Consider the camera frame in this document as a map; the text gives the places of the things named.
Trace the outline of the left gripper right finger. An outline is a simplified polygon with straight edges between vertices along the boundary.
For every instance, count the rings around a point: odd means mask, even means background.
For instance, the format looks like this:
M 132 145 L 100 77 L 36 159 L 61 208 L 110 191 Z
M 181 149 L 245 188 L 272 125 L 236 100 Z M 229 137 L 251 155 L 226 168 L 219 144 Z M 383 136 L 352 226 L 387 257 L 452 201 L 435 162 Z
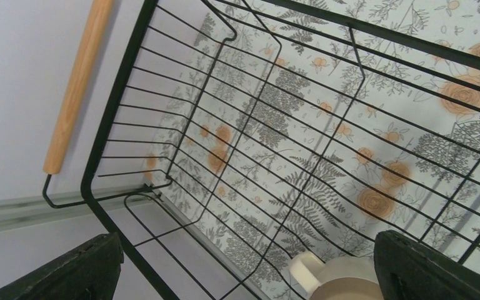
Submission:
M 384 299 L 480 299 L 480 274 L 396 231 L 376 235 L 374 268 Z

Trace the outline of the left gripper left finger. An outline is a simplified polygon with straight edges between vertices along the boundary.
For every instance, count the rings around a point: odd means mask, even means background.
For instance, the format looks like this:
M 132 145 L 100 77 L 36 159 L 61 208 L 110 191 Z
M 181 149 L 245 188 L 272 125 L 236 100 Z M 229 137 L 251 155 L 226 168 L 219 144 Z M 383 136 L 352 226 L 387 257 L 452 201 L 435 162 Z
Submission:
M 123 262 L 118 234 L 100 234 L 1 287 L 0 299 L 112 299 Z

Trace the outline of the tan upturned mug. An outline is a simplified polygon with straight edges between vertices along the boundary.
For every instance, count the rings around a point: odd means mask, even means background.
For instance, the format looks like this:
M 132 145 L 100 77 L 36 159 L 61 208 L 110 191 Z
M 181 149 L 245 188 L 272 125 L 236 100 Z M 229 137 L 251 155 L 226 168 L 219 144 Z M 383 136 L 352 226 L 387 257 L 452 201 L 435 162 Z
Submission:
M 371 258 L 341 256 L 322 262 L 306 251 L 291 260 L 289 272 L 308 299 L 384 298 Z

